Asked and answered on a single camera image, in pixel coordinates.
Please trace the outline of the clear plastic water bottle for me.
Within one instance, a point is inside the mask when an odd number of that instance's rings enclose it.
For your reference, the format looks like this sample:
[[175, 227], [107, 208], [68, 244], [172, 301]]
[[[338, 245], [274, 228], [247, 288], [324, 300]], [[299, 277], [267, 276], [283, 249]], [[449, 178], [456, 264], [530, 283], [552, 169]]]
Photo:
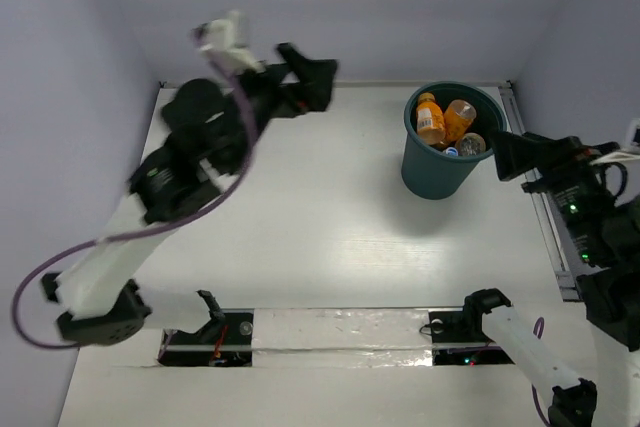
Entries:
[[454, 145], [444, 149], [444, 153], [452, 156], [470, 157], [483, 154], [487, 149], [484, 138], [477, 133], [466, 133]]

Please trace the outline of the tall orange labelled bottle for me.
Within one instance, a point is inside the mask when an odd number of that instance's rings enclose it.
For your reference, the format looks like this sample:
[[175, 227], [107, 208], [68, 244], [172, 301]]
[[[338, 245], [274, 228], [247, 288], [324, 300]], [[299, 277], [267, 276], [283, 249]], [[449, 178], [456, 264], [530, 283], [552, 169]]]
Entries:
[[464, 136], [477, 117], [476, 109], [469, 102], [453, 100], [443, 114], [445, 121], [445, 138], [441, 145], [446, 148]]

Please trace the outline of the orange juice bottle gold cap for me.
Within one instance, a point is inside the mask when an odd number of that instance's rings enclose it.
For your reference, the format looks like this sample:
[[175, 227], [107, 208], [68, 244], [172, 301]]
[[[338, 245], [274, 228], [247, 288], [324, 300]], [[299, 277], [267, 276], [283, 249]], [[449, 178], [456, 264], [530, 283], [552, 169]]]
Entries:
[[427, 145], [438, 144], [446, 136], [444, 114], [436, 103], [435, 96], [430, 92], [422, 93], [418, 97], [416, 132]]

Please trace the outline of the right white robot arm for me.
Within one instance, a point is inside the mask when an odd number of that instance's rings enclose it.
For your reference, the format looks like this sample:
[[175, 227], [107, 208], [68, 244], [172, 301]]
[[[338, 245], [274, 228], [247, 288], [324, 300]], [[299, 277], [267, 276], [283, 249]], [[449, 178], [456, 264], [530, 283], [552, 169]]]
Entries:
[[462, 331], [487, 337], [509, 356], [546, 403], [548, 425], [638, 425], [639, 200], [620, 203], [621, 194], [606, 181], [616, 168], [620, 184], [627, 184], [625, 165], [638, 160], [638, 145], [589, 146], [574, 136], [553, 140], [504, 131], [492, 133], [489, 143], [500, 180], [537, 171], [523, 191], [551, 198], [577, 255], [592, 269], [575, 284], [591, 327], [598, 378], [587, 380], [563, 364], [496, 288], [466, 297]]

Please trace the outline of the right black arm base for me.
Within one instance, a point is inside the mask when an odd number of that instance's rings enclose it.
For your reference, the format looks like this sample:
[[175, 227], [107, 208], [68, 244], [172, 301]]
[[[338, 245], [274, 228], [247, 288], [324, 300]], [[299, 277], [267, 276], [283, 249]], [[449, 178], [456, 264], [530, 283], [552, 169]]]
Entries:
[[512, 364], [511, 358], [464, 318], [461, 310], [430, 311], [420, 333], [431, 341], [434, 366]]

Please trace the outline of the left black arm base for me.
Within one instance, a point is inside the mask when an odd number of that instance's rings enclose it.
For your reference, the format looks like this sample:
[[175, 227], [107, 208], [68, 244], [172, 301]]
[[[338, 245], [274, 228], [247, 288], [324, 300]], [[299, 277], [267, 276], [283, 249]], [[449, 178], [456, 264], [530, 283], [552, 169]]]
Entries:
[[253, 310], [226, 310], [209, 333], [165, 330], [157, 361], [165, 367], [251, 367]]

